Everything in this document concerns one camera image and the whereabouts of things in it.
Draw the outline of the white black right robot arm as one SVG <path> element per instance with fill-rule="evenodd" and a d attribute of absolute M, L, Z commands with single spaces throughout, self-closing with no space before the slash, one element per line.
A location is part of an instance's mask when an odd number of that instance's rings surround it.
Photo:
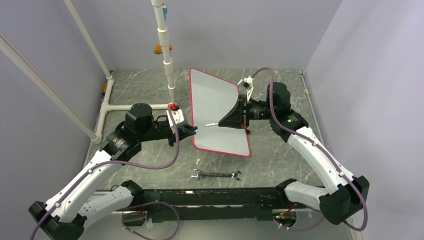
<path fill-rule="evenodd" d="M 364 210 L 370 183 L 364 176 L 355 176 L 329 153 L 308 122 L 291 108 L 290 100 L 285 84 L 269 84 L 265 101 L 240 94 L 217 125 L 247 130 L 252 120 L 268 120 L 273 132 L 306 160 L 323 183 L 317 187 L 293 178 L 285 180 L 276 187 L 276 203 L 282 208 L 302 204 L 319 210 L 334 225 L 346 223 Z"/>

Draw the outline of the white blue whiteboard marker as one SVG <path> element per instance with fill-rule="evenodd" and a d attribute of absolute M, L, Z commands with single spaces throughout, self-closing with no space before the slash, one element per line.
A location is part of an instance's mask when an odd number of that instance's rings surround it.
<path fill-rule="evenodd" d="M 207 123 L 207 124 L 205 124 L 204 126 L 205 127 L 213 127 L 213 126 L 218 126 L 219 125 L 219 123 L 218 122 L 213 122 L 213 123 Z"/>

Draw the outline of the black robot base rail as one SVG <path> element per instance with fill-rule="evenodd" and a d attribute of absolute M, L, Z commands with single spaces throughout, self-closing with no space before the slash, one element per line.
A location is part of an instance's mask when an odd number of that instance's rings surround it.
<path fill-rule="evenodd" d="M 281 212 L 305 209 L 284 199 L 275 187 L 146 189 L 143 196 L 121 211 L 144 210 L 154 223 L 175 220 L 256 219 L 271 221 Z"/>

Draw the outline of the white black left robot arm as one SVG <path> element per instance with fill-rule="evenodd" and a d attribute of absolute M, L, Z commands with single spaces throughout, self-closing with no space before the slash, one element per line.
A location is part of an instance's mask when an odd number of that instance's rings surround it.
<path fill-rule="evenodd" d="M 62 190 L 29 207 L 36 222 L 30 238 L 43 230 L 52 240 L 77 240 L 85 229 L 112 212 L 143 208 L 147 204 L 145 192 L 132 180 L 94 200 L 91 196 L 112 174 L 132 165 L 132 158 L 142 150 L 144 142 L 167 140 L 169 146 L 178 148 L 180 141 L 194 136 L 196 130 L 173 103 L 167 106 L 166 114 L 158 117 L 153 116 L 149 104 L 134 104 L 88 164 Z"/>

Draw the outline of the pink-framed whiteboard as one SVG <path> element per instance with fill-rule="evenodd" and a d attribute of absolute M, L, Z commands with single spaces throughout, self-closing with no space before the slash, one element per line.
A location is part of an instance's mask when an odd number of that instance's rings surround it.
<path fill-rule="evenodd" d="M 235 83 L 204 71 L 189 70 L 190 109 L 193 126 L 192 138 L 196 149 L 239 157 L 251 155 L 248 135 L 243 129 L 219 127 L 217 123 L 236 104 L 239 90 Z"/>

